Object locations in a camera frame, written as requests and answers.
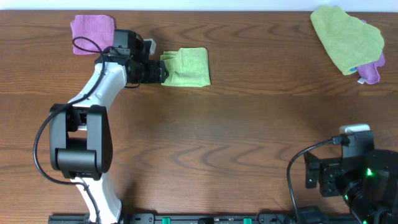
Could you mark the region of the light green microfiber cloth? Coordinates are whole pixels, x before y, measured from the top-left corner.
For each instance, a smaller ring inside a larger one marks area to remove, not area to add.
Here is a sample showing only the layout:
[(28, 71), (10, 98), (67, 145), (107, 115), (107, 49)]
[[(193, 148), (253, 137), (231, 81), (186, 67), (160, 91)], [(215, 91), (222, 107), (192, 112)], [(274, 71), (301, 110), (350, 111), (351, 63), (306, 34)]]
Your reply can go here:
[(169, 76), (162, 85), (174, 87), (211, 85), (206, 48), (180, 48), (178, 51), (165, 51), (160, 59), (169, 72)]

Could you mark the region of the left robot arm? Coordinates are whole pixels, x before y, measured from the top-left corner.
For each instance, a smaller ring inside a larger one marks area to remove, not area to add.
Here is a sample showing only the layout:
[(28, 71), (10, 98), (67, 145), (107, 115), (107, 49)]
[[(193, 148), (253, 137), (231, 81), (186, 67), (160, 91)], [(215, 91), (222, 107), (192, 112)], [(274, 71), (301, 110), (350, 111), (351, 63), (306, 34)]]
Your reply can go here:
[(93, 75), (66, 104), (54, 104), (46, 124), (50, 131), (50, 163), (78, 187), (89, 209), (83, 223), (118, 223), (122, 203), (108, 171), (113, 143), (108, 111), (124, 88), (163, 83), (169, 73), (161, 60), (151, 60), (156, 42), (131, 30), (116, 29), (113, 44), (97, 47)]

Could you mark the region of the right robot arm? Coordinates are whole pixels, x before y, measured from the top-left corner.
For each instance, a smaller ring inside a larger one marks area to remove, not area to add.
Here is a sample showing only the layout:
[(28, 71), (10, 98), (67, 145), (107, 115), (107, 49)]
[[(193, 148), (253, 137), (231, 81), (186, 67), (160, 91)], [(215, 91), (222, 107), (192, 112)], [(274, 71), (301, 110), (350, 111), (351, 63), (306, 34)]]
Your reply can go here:
[(304, 154), (308, 189), (322, 197), (343, 197), (360, 223), (397, 223), (397, 152), (376, 149), (372, 131), (340, 134), (341, 157)]

